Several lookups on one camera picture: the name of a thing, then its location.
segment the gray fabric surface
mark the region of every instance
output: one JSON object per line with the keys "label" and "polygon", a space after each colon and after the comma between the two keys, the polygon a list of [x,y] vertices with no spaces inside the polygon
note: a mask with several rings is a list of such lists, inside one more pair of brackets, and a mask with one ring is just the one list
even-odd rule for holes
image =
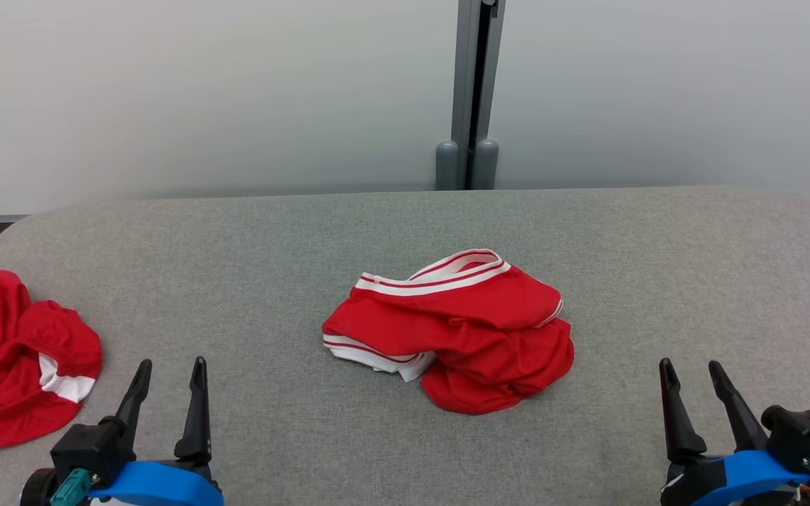
{"label": "gray fabric surface", "polygon": [[[546,393],[447,413],[417,382],[322,348],[321,323],[360,272],[398,278],[469,247],[562,291],[577,358]],[[154,360],[141,458],[171,455],[206,356],[212,470],[231,505],[657,504],[663,356],[712,452],[733,439],[708,359],[756,413],[810,409],[810,205],[784,193],[120,202],[26,218],[0,237],[0,268],[100,333],[102,377],[77,422],[115,410],[139,360]],[[0,451],[0,504],[59,436]]]}

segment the padded table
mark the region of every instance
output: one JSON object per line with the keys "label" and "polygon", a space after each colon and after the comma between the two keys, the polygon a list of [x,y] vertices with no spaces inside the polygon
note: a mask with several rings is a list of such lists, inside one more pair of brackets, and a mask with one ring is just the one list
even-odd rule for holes
{"label": "padded table", "polygon": [[[363,271],[405,278],[489,247],[558,288],[573,369],[510,410],[440,410],[419,382],[332,358],[321,323]],[[669,356],[712,453],[733,450],[707,361],[756,414],[810,409],[810,205],[677,187],[364,193],[87,205],[19,221],[0,269],[103,343],[76,422],[112,414],[142,358],[141,459],[170,458],[193,359],[229,505],[652,506]],[[0,450],[0,505],[64,432]]]}

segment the white wall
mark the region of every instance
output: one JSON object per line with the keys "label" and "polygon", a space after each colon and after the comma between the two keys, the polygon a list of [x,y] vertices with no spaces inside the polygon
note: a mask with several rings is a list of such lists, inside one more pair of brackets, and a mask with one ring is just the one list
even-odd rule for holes
{"label": "white wall", "polygon": [[0,214],[431,189],[456,0],[0,0]]}
{"label": "white wall", "polygon": [[489,137],[498,188],[810,199],[810,1],[509,0]]}

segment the metal frame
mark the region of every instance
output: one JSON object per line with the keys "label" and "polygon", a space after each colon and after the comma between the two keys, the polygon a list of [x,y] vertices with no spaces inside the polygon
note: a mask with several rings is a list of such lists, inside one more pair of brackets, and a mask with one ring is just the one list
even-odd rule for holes
{"label": "metal frame", "polygon": [[492,93],[496,86],[496,71],[499,66],[499,47],[502,42],[502,23],[505,19],[507,0],[494,0],[493,13],[489,19],[489,33],[486,41],[486,57],[483,62],[480,106],[477,115],[477,146],[470,168],[468,187],[473,190],[491,190],[495,186],[496,167],[499,162],[499,145],[487,138],[489,116],[492,114]]}
{"label": "metal frame", "polygon": [[[470,140],[470,110],[473,105],[473,81],[477,60],[481,4],[489,0],[458,0],[456,33],[456,71],[452,96],[452,138],[437,147],[437,190],[463,190],[466,184],[467,147]],[[457,150],[457,163],[450,160]]]}

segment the red stripe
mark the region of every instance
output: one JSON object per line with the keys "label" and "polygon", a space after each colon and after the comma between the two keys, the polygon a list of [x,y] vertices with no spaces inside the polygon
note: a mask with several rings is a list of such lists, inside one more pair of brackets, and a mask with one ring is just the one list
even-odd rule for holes
{"label": "red stripe", "polygon": [[502,266],[502,261],[499,260],[495,264],[489,266],[489,268],[483,269],[482,271],[477,271],[475,273],[466,273],[465,275],[459,276],[459,278],[443,279],[441,281],[431,281],[431,282],[427,282],[427,283],[415,283],[415,284],[412,284],[412,285],[397,285],[395,283],[387,283],[386,281],[377,281],[376,279],[367,278],[366,276],[361,276],[361,278],[364,279],[364,281],[367,281],[367,282],[370,282],[370,283],[376,283],[376,284],[385,285],[385,286],[392,286],[394,288],[421,288],[423,286],[445,285],[445,284],[448,284],[448,283],[452,283],[454,281],[461,281],[462,279],[473,278],[473,276],[482,275],[482,273],[489,272],[489,271],[491,271],[493,269],[498,269],[501,266]]}
{"label": "red stripe", "polygon": [[470,251],[465,251],[464,253],[458,255],[457,257],[454,257],[453,259],[450,259],[448,262],[446,262],[444,264],[435,266],[432,269],[427,269],[425,271],[418,272],[415,275],[411,276],[411,278],[409,278],[409,279],[420,278],[422,275],[425,275],[425,273],[430,273],[430,272],[433,272],[435,270],[439,270],[441,268],[444,268],[445,266],[451,265],[452,262],[455,262],[457,259],[462,259],[463,257],[466,257],[468,255],[489,255],[490,257],[493,257],[493,259],[495,259],[495,257],[496,257],[492,253],[489,253],[489,251],[482,251],[482,250],[479,250],[479,249],[471,249]]}
{"label": "red stripe", "polygon": [[369,351],[371,353],[374,353],[374,355],[376,355],[376,356],[382,356],[382,358],[385,358],[387,360],[395,362],[396,364],[408,364],[408,362],[414,362],[418,358],[418,356],[415,355],[415,356],[412,356],[412,358],[409,358],[408,360],[397,360],[395,358],[392,358],[391,356],[383,355],[383,353],[380,353],[379,351],[376,351],[374,349],[364,348],[364,346],[358,346],[358,345],[348,344],[348,343],[327,342],[327,340],[325,340],[324,344],[328,344],[328,345],[331,345],[331,346],[345,346],[346,348],[354,348],[354,349],[360,349],[362,351]]}

